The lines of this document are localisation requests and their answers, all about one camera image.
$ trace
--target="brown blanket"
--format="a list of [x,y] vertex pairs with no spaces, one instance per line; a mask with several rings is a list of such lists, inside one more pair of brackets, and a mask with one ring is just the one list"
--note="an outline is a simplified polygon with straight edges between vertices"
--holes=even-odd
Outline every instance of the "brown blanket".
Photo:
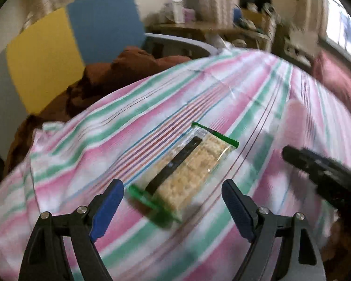
[[44,122],[67,122],[104,96],[148,76],[190,61],[185,56],[155,59],[144,50],[126,48],[112,63],[86,65],[83,77],[58,95],[39,115],[29,115],[17,129],[5,162],[4,176],[26,156],[33,143],[33,131]]

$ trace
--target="metal screw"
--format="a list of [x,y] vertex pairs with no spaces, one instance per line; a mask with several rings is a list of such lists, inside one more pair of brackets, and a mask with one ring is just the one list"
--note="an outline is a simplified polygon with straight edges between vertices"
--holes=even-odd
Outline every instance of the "metal screw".
[[49,217],[49,212],[48,211],[44,211],[40,214],[40,217],[42,219],[47,219]]
[[295,214],[295,217],[296,217],[297,219],[301,220],[301,221],[303,221],[303,220],[305,219],[304,214],[302,214],[301,212],[297,212],[297,213]]
[[269,209],[266,207],[259,207],[259,212],[261,214],[268,214],[269,213]]
[[77,213],[79,214],[83,214],[87,211],[87,207],[86,206],[80,206],[77,208]]

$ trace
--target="pink cushion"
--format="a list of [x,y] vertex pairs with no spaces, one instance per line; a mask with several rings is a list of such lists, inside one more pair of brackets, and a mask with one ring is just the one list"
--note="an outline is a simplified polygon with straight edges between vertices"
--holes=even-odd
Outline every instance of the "pink cushion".
[[312,74],[351,113],[351,72],[348,68],[331,54],[321,51],[314,61]]

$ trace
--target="wooden desk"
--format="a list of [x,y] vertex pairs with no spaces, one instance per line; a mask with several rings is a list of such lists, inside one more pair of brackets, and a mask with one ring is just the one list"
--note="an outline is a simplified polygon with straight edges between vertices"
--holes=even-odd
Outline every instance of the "wooden desk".
[[245,30],[241,27],[222,26],[210,22],[192,22],[185,24],[155,24],[150,27],[152,33],[180,36],[206,42],[208,33],[217,33],[224,40],[232,41],[244,35],[255,40],[257,48],[271,51],[270,37],[255,31]]

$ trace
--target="striped tablecloth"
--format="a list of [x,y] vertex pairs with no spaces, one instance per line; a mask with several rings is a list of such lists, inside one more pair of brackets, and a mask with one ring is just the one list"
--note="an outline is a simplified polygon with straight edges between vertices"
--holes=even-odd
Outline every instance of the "striped tablecloth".
[[[231,280],[248,243],[221,198],[228,178],[276,214],[304,212],[322,245],[331,208],[302,174],[282,172],[285,163],[273,150],[291,98],[308,111],[305,146],[351,167],[351,116],[345,107],[298,68],[257,50],[178,65],[108,95],[66,124],[45,124],[27,158],[0,185],[0,275],[18,278],[41,212],[70,213],[112,178],[128,187],[192,121],[240,146],[197,195],[200,206],[182,224],[160,228],[151,212],[124,198],[96,242],[114,280]],[[82,280],[69,240],[66,251],[75,279]]]

